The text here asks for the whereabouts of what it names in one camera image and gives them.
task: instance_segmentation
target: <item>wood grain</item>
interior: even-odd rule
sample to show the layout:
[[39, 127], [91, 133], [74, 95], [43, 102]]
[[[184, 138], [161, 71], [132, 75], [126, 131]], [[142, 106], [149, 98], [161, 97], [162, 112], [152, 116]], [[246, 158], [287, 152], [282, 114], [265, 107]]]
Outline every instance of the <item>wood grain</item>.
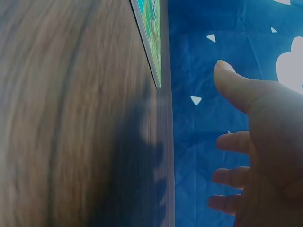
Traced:
[[174, 226], [170, 95], [128, 0], [0, 0], [0, 226]]

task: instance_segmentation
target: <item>blue bedsheet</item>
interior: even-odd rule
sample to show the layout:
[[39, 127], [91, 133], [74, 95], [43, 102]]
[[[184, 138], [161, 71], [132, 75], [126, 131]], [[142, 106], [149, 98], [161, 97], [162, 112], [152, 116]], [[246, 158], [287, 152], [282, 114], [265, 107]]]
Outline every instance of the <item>blue bedsheet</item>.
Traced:
[[177, 227], [232, 226], [234, 217], [210, 210], [207, 198], [238, 191], [211, 177], [217, 168], [248, 166], [249, 160], [218, 151], [215, 141], [249, 129], [248, 119], [219, 95], [213, 68], [222, 59], [248, 78], [277, 80], [278, 57], [303, 36], [302, 3], [169, 0]]

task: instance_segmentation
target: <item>hand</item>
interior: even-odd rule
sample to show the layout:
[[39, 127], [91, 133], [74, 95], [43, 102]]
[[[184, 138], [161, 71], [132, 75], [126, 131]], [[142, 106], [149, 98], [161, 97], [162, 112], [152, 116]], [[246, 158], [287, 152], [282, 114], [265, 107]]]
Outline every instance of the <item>hand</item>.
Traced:
[[218, 169], [216, 183], [241, 195], [209, 199], [209, 206], [235, 215], [235, 227], [303, 226], [303, 96], [278, 82], [244, 78], [218, 61], [219, 92], [247, 113], [250, 131], [222, 135], [221, 150], [250, 156], [250, 168]]

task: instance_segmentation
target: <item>colorful picture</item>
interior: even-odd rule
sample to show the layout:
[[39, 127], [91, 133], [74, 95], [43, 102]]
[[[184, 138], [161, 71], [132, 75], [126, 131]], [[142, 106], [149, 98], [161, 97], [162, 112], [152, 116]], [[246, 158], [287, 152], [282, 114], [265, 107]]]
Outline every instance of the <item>colorful picture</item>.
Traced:
[[161, 85], [161, 26], [160, 0], [137, 0], [142, 15], [151, 54]]

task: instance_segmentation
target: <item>white triangle pattern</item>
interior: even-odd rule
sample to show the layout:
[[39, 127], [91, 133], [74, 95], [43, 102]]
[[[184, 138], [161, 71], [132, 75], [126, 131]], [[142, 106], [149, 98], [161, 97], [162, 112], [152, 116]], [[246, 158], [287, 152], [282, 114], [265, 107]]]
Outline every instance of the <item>white triangle pattern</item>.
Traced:
[[190, 96], [191, 100], [193, 101], [193, 103], [195, 105], [199, 105], [199, 103], [201, 102], [202, 98], [201, 97], [197, 97], [197, 96]]
[[291, 1], [290, 0], [273, 0], [273, 1], [285, 4], [285, 5], [291, 5]]
[[208, 35], [207, 38], [211, 41], [213, 41], [214, 43], [216, 42], [216, 36], [214, 34], [212, 35]]
[[272, 33], [277, 33], [278, 31], [275, 30], [273, 27], [271, 27], [271, 32], [272, 32]]

